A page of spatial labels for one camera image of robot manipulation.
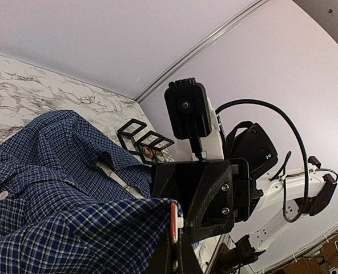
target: shirt button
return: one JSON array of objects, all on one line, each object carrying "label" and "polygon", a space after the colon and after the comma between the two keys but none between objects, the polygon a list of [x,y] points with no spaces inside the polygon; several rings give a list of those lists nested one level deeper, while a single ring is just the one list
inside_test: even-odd
[{"label": "shirt button", "polygon": [[5,200],[8,197],[9,193],[7,191],[0,192],[0,201]]}]

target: black camera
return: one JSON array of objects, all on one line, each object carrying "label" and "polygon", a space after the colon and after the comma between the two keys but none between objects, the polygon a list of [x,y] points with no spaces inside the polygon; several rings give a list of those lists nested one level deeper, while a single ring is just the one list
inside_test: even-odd
[{"label": "black camera", "polygon": [[206,89],[195,78],[170,82],[165,92],[171,126],[177,139],[206,137],[211,133]]}]

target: white marble countertop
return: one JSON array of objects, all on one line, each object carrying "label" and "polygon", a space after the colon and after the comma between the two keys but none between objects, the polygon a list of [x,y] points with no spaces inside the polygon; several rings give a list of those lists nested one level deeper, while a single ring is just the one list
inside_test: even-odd
[{"label": "white marble countertop", "polygon": [[154,130],[140,105],[87,83],[0,56],[0,144],[35,117],[74,110],[116,144],[116,130],[136,118]]}]

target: fabric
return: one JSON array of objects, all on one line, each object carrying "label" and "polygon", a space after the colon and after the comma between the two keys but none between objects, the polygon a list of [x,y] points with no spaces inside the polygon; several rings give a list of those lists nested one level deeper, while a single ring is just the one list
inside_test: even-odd
[{"label": "fabric", "polygon": [[148,167],[75,112],[36,118],[0,146],[0,273],[144,273],[175,202],[149,199],[150,183]]}]

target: wire holder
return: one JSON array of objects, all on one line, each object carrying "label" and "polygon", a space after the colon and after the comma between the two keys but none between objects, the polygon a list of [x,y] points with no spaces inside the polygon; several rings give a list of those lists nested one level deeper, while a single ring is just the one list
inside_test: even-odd
[{"label": "wire holder", "polygon": [[297,259],[294,253],[292,253],[293,259],[295,260],[295,262],[297,263]]},{"label": "wire holder", "polygon": [[279,180],[280,180],[281,182],[283,182],[283,181],[286,179],[286,177],[287,177],[287,173],[285,172],[285,173],[279,178]]},{"label": "wire holder", "polygon": [[324,235],[325,239],[327,240],[327,243],[329,243],[328,237],[325,234],[323,234],[323,235]]}]

